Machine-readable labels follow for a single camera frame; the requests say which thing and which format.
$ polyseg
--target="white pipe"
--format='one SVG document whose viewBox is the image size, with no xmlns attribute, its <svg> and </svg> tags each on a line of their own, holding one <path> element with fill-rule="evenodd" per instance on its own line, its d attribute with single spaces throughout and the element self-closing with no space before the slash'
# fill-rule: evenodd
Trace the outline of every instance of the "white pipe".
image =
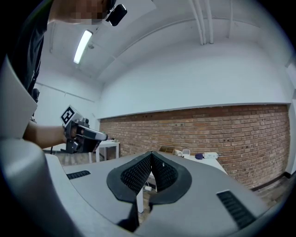
<svg viewBox="0 0 296 237">
<path fill-rule="evenodd" d="M 209 32 L 210 32 L 210 44 L 214 43 L 214 36 L 213 36 L 213 21 L 212 21 L 212 13 L 211 13 L 211 7 L 210 7 L 210 1 L 204 0 L 205 8 L 207 10 L 208 15 L 208 24 L 209 24 Z"/>
<path fill-rule="evenodd" d="M 198 30 L 198 34 L 199 34 L 200 44 L 203 45 L 204 41 L 203 41 L 202 30 L 200 28 L 200 23 L 199 23 L 198 16 L 197 16 L 194 4 L 193 4 L 193 0 L 189 0 L 189 3 L 190 3 L 190 6 L 191 6 L 192 11 L 193 11 L 193 15 L 194 15 L 196 23 L 197 23 L 197 30 Z"/>
<path fill-rule="evenodd" d="M 233 22 L 233 8 L 232 8 L 232 0 L 230 0 L 230 22 L 229 22 L 228 38 L 230 38 L 231 36 L 232 22 Z"/>
<path fill-rule="evenodd" d="M 199 19 L 199 23 L 200 23 L 200 26 L 201 26 L 201 29 L 202 29 L 203 44 L 206 44 L 207 43 L 207 39 L 205 37 L 204 17 L 203 17 L 202 9 L 201 9 L 200 4 L 199 4 L 199 0 L 195 0 L 195 7 L 196 7 L 196 11 L 197 11 L 197 16 L 198 16 L 198 19 Z"/>
</svg>

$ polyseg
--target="purple object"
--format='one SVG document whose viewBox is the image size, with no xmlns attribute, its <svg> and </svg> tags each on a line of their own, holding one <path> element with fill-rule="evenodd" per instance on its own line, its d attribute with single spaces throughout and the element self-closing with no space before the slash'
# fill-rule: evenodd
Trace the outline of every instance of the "purple object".
<svg viewBox="0 0 296 237">
<path fill-rule="evenodd" d="M 203 159 L 203 154 L 202 153 L 197 153 L 195 154 L 195 158 L 198 159 L 198 160 L 202 160 Z"/>
</svg>

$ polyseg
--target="forearm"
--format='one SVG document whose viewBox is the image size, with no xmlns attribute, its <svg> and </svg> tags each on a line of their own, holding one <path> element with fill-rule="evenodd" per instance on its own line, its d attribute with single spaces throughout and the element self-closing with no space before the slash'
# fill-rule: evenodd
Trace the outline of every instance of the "forearm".
<svg viewBox="0 0 296 237">
<path fill-rule="evenodd" d="M 41 126 L 32 121 L 29 122 L 23 138 L 42 149 L 65 143 L 66 140 L 62 126 Z"/>
</svg>

